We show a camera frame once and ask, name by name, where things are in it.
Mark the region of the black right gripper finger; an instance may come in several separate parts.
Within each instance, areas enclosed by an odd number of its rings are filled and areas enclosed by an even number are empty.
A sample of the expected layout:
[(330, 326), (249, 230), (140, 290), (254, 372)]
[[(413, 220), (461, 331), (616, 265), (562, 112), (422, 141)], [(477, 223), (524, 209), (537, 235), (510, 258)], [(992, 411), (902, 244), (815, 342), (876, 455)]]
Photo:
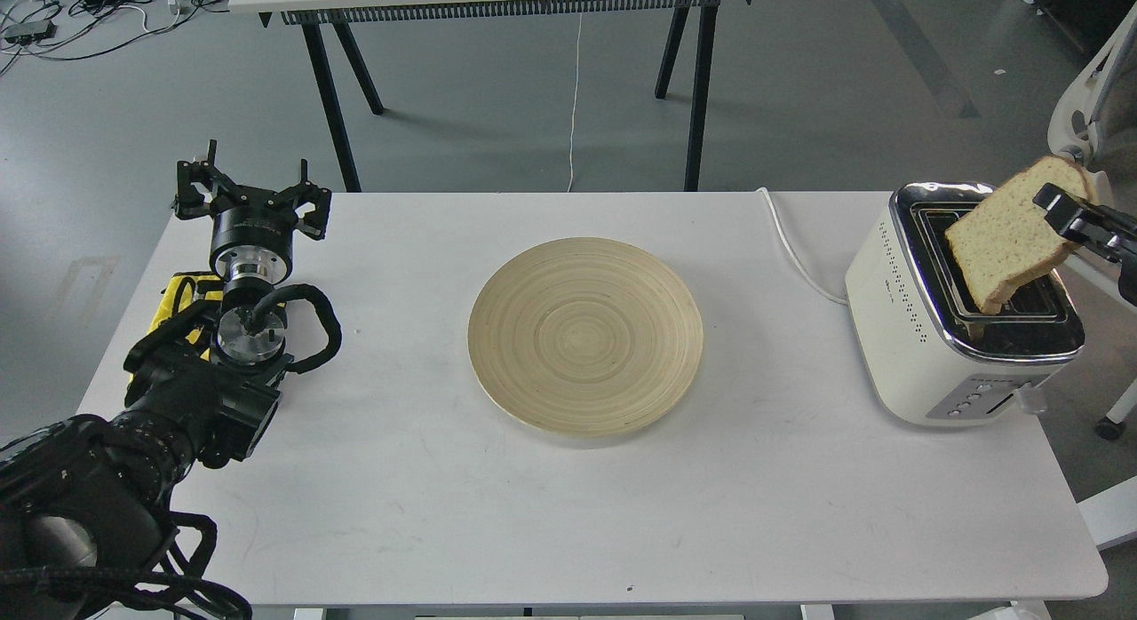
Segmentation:
[(1120, 266), (1117, 288), (1126, 303), (1136, 304), (1136, 220), (1106, 204), (1084, 202), (1063, 188), (1045, 184), (1032, 202), (1044, 210), (1052, 230)]

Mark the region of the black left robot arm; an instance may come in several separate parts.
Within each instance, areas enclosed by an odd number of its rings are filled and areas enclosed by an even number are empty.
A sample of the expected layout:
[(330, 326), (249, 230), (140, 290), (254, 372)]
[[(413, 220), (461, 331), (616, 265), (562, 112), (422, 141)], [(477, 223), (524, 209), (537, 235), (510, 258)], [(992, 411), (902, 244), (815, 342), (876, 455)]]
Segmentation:
[(210, 516), (173, 510), (196, 466), (243, 461), (289, 374), (337, 356), (342, 329), (310, 284), (289, 284), (293, 238), (324, 239), (330, 190), (240, 187), (216, 149), (176, 167), (174, 215), (211, 220), (209, 281), (173, 283), (171, 315), (126, 354), (124, 410), (40, 427), (3, 448), (5, 619), (90, 619), (121, 604), (176, 619), (250, 619), (239, 592), (204, 578)]

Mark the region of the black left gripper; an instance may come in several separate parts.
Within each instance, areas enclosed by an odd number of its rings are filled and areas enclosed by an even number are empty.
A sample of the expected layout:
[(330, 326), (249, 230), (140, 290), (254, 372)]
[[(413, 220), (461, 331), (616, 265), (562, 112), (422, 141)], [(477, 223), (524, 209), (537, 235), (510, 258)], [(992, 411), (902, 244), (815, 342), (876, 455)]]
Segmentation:
[(204, 157), (176, 163), (175, 217), (211, 217), (210, 264), (219, 279), (288, 279), (294, 232), (316, 241), (326, 238), (332, 191), (313, 182), (308, 160), (299, 162), (298, 183), (277, 195), (240, 188), (217, 168), (216, 154), (211, 139)]

